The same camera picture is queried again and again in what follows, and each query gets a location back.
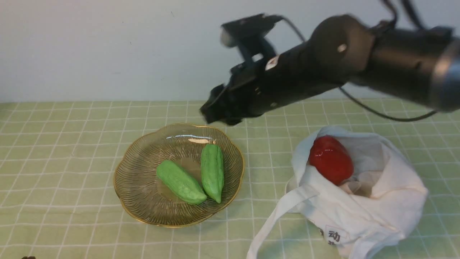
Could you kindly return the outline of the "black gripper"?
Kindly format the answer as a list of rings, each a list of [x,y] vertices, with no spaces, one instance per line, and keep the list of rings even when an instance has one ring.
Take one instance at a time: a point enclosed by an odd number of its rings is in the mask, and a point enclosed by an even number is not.
[[[228,83],[214,87],[200,108],[205,121],[236,125],[342,85],[317,72],[307,43],[283,52],[276,61],[270,69],[266,69],[266,60],[231,68]]]

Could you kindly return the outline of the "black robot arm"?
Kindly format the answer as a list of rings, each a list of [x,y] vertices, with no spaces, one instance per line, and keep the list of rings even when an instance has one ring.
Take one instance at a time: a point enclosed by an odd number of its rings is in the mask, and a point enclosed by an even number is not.
[[[207,123],[237,125],[347,83],[430,108],[412,122],[459,110],[459,38],[448,27],[408,31],[350,15],[322,21],[309,39],[276,54],[265,36],[283,16],[258,14],[222,25],[222,42],[243,62],[214,87],[200,112]]]

